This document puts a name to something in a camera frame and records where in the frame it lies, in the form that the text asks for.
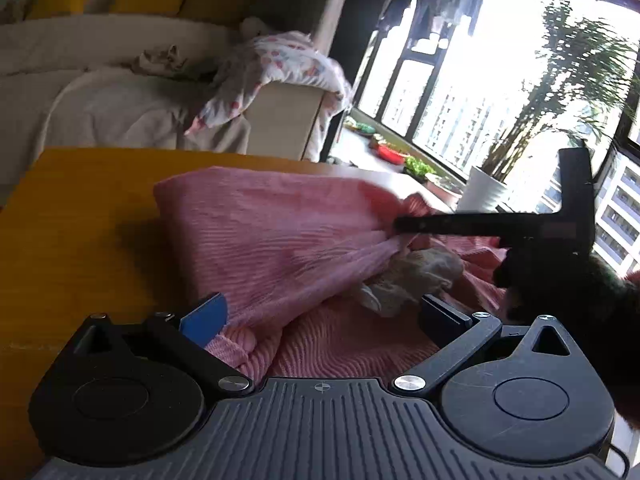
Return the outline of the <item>potted palm plant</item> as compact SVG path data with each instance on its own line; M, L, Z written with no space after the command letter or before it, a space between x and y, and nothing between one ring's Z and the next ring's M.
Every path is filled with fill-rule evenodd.
M630 90L639 88L634 74L639 47L620 36L602 18L575 18L570 0L552 1L544 8L544 44L538 58L544 71L530 89L514 123L492 142L487 157L474 167L457 204L459 212L491 212L506 195L506 179L529 144L549 130L577 139L578 132L558 127L573 103L577 125L603 136L601 115L619 110L631 116L625 103Z

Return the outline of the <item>floral blanket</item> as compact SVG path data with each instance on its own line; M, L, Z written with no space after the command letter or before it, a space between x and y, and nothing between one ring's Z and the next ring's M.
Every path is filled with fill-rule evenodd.
M318 162L331 120L350 105L352 86L341 65L320 53L302 32L258 36L234 48L217 68L204 104L184 133L194 136L232 122L250 108L267 84L322 92L303 149L304 159Z

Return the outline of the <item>green leafy vegetables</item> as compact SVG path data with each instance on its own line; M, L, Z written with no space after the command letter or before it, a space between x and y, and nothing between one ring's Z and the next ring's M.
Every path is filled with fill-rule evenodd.
M432 166L413 156L408 156L405 159L402 172L421 184L425 183L429 176L436 174L436 170Z

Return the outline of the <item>beige sofa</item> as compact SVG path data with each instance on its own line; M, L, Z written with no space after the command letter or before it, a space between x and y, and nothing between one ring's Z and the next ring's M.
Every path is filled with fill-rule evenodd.
M301 160L322 92L267 84L239 118L184 132L236 36L224 26L127 14L24 21L1 29L1 194L45 148L166 148ZM134 73L146 49L175 44L176 78Z

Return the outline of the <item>pink knit sweater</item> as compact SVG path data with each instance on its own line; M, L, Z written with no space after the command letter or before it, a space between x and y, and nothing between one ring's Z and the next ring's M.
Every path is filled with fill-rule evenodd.
M436 351L418 302L442 295L500 313L493 238L398 235L431 210L371 182L212 167L160 182L154 197L191 292L220 292L228 320L208 344L254 380L390 380Z

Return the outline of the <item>crumpled beige cloth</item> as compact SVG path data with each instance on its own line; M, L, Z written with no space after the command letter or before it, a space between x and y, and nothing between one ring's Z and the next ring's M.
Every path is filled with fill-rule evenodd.
M184 74L186 59L175 44L169 47L146 49L131 63L134 73L165 78L176 78Z

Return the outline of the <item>red basin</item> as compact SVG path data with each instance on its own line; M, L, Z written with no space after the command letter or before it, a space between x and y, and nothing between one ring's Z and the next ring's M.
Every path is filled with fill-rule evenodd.
M380 159L383 159L395 166L404 166L406 159L409 157L408 154L402 151L397 151L388 144L378 144L376 154Z

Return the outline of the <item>yellow cushion far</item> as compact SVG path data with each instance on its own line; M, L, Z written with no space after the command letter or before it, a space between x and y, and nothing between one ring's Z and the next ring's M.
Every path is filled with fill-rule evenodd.
M184 0L177 18L233 27L248 17L256 0Z

